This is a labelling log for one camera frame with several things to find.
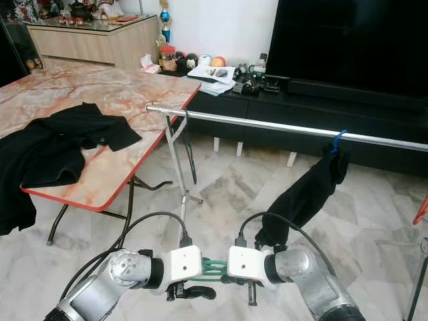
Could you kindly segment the blue and gold trophy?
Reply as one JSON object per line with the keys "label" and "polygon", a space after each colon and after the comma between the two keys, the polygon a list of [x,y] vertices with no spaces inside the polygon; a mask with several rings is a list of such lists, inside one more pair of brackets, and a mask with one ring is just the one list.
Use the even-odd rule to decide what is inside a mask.
{"label": "blue and gold trophy", "polygon": [[168,0],[158,0],[160,4],[160,43],[162,45],[168,45],[169,40],[171,39],[171,14],[169,13],[169,2]]}

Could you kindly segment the black Fonemat logo shirt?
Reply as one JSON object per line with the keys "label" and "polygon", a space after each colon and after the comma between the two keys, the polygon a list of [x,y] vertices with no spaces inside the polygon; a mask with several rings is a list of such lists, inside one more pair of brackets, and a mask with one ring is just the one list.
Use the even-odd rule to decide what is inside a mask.
{"label": "black Fonemat logo shirt", "polygon": [[[286,218],[297,227],[303,227],[323,208],[327,199],[333,195],[336,185],[345,180],[349,163],[349,152],[342,148],[334,150],[332,144],[327,144],[323,147],[321,159],[288,187],[267,212]],[[284,245],[290,230],[291,227],[284,221],[265,216],[255,241],[269,247]]]}

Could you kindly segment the blue plastic hanger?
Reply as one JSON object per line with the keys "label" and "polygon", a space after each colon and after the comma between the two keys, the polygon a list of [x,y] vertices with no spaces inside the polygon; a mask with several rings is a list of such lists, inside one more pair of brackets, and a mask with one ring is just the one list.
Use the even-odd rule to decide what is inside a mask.
{"label": "blue plastic hanger", "polygon": [[342,138],[343,134],[346,134],[348,132],[348,130],[342,130],[340,131],[336,137],[334,137],[334,140],[331,144],[331,153],[332,154],[337,154],[339,153],[339,142],[340,142],[340,138]]}

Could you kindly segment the dark glass display cabinet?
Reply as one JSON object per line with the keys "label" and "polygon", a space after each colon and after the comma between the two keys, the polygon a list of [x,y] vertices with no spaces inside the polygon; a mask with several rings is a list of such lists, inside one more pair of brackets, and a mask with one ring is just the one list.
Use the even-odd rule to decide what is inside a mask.
{"label": "dark glass display cabinet", "polygon": [[10,54],[13,80],[29,76],[39,67],[39,53],[27,29],[28,18],[21,12],[24,0],[0,0],[0,19],[2,21],[1,39],[4,51]]}

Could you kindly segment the silver clothes rack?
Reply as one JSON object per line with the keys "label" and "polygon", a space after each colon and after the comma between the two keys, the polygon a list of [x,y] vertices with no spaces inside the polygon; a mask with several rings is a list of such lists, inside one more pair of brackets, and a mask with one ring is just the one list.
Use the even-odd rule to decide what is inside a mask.
{"label": "silver clothes rack", "polygon": [[[202,113],[199,111],[167,109],[158,107],[153,104],[147,104],[146,110],[156,111],[158,113],[163,114],[163,116],[165,117],[165,134],[167,134],[167,144],[169,146],[169,150],[171,150],[172,153],[174,167],[177,171],[177,174],[179,175],[181,192],[183,193],[183,196],[181,197],[181,215],[185,214],[187,201],[190,201],[192,197],[185,189],[183,175],[181,174],[181,166],[178,161],[178,156],[175,153],[175,140],[177,140],[181,136],[181,132],[184,131],[184,128],[190,119],[196,118],[199,120],[211,120],[212,122],[220,122],[240,126],[253,126],[254,128],[262,128],[266,130],[275,130],[281,132],[296,132],[296,134],[330,137],[333,138],[333,140],[334,137],[336,137],[336,135],[339,133],[332,130],[308,128],[307,126],[294,126],[288,124],[278,124],[274,122],[265,122],[265,120],[250,120],[241,117],[213,115],[208,113]],[[373,144],[373,146],[387,146],[392,148],[416,150],[416,152],[428,152],[428,144],[394,140],[394,138],[381,138],[375,136],[367,136],[363,134],[352,134],[351,132],[343,134],[342,138],[343,140],[349,140],[363,144]],[[403,319],[403,321],[413,321],[417,312],[419,297],[420,294],[423,293],[422,288],[424,286],[426,276],[428,275],[428,237],[422,237],[416,243],[397,243],[384,241],[383,245],[394,245],[394,247],[416,247],[419,248],[419,253],[421,253],[420,272],[418,278],[415,281],[415,284],[413,284],[413,294],[411,296],[411,303],[409,306],[409,315],[407,315],[407,317]]]}

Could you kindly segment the red plastic hanger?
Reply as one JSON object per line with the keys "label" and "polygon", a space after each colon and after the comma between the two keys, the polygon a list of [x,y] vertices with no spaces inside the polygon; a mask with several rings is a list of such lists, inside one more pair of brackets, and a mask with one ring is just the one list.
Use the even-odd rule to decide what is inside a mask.
{"label": "red plastic hanger", "polygon": [[415,218],[413,218],[413,225],[418,225],[425,219],[425,215],[428,214],[428,195],[425,196],[424,201],[420,205]]}

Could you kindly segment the black polo shirt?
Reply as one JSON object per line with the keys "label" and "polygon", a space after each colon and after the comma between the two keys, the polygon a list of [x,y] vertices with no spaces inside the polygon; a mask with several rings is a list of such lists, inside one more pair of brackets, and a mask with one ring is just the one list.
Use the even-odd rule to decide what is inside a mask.
{"label": "black polo shirt", "polygon": [[0,234],[35,223],[36,209],[24,189],[77,183],[85,166],[83,150],[107,146],[118,152],[141,140],[123,116],[104,115],[97,104],[82,103],[1,140]]}

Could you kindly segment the pink tissue pack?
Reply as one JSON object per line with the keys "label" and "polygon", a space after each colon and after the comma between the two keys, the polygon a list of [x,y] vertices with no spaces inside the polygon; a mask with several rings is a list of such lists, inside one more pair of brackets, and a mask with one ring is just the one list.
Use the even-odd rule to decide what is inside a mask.
{"label": "pink tissue pack", "polygon": [[140,58],[140,70],[148,74],[157,74],[161,71],[161,67],[153,62],[152,55],[146,54]]}

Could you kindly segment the black soundbar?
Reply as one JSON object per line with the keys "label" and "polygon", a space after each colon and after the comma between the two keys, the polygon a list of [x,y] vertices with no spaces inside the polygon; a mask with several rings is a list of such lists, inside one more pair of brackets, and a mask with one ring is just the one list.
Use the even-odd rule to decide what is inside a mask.
{"label": "black soundbar", "polygon": [[383,94],[383,92],[346,88],[346,86],[309,82],[309,80],[296,78],[288,80],[286,92],[316,98],[336,99],[348,103],[370,104],[389,109],[424,110],[428,108],[428,98]]}

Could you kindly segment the black TV cabinet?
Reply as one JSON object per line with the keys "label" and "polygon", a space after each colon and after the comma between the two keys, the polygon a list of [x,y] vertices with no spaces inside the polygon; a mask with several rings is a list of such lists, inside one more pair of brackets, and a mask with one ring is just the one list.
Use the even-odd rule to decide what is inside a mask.
{"label": "black TV cabinet", "polygon": [[[198,92],[187,104],[187,109],[428,144],[428,106],[422,110],[401,110],[285,92],[260,92],[257,96],[244,96],[235,92],[212,96]],[[312,156],[319,156],[323,147],[333,141],[332,138],[195,118],[190,119],[187,128],[196,134],[244,142],[248,146],[264,146]],[[347,140],[341,140],[340,147],[350,154],[351,163],[356,165],[428,179],[428,152]]]}

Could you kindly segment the green plastic hanger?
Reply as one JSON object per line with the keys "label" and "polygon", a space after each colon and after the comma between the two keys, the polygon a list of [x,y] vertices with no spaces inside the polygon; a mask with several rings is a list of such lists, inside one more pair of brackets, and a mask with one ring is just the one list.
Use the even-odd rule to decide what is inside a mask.
{"label": "green plastic hanger", "polygon": [[223,282],[223,276],[227,276],[227,262],[208,259],[203,257],[202,259],[202,270],[203,273],[198,278],[193,278],[195,282]]}

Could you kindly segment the white figurine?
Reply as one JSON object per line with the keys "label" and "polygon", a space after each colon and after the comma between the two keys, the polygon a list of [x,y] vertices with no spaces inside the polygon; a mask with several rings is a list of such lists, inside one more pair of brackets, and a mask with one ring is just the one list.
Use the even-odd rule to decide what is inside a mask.
{"label": "white figurine", "polygon": [[95,16],[98,19],[118,19],[125,16],[119,0],[97,0]]}

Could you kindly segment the black desk device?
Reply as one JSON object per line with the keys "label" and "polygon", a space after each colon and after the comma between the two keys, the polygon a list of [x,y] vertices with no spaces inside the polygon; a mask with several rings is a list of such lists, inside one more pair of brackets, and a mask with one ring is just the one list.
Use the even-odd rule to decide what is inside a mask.
{"label": "black desk device", "polygon": [[270,94],[280,94],[280,92],[288,88],[290,79],[287,77],[273,76],[273,74],[266,74],[263,77],[262,90]]}

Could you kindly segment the black television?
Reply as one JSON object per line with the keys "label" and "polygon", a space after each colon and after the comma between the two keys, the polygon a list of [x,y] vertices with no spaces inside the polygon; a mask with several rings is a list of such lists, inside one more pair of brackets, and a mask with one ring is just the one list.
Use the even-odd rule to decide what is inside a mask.
{"label": "black television", "polygon": [[428,97],[428,0],[279,0],[267,72]]}

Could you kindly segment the wooden sideboard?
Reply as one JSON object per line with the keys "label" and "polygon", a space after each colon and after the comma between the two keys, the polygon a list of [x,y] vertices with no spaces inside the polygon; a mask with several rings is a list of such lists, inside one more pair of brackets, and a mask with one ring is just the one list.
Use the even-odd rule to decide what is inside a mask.
{"label": "wooden sideboard", "polygon": [[158,19],[149,15],[113,25],[95,19],[83,27],[62,25],[56,18],[25,25],[40,56],[102,62],[123,70],[139,70],[140,59],[158,55]]}

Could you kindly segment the stack of white papers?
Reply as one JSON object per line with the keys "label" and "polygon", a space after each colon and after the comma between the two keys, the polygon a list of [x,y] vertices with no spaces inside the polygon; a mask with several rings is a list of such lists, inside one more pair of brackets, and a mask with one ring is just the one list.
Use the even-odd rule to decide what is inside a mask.
{"label": "stack of white papers", "polygon": [[218,96],[232,90],[235,85],[235,80],[233,80],[235,67],[226,66],[222,68],[226,68],[229,71],[225,77],[214,76],[214,71],[217,68],[211,66],[197,66],[187,73],[186,77],[202,82],[201,89],[206,94]]}

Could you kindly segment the red-lidded jar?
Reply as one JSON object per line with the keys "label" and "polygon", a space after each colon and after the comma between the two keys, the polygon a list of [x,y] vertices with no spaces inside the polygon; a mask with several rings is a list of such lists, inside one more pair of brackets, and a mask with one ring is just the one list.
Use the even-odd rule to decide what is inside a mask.
{"label": "red-lidded jar", "polygon": [[158,61],[162,70],[175,72],[177,63],[175,62],[175,47],[173,45],[164,45],[160,48],[160,59]]}

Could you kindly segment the marble-top folding table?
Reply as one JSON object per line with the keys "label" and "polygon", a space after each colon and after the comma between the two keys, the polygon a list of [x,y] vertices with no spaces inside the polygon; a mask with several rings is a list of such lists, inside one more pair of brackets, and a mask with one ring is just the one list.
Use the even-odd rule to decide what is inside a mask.
{"label": "marble-top folding table", "polygon": [[82,103],[97,104],[104,115],[124,116],[142,137],[140,142],[119,152],[111,152],[108,147],[83,152],[85,165],[77,183],[27,190],[28,195],[83,210],[106,211],[165,137],[163,116],[146,110],[146,105],[184,110],[200,85],[196,80],[164,74],[56,62],[0,89],[0,135],[4,137],[21,130],[31,120]]}

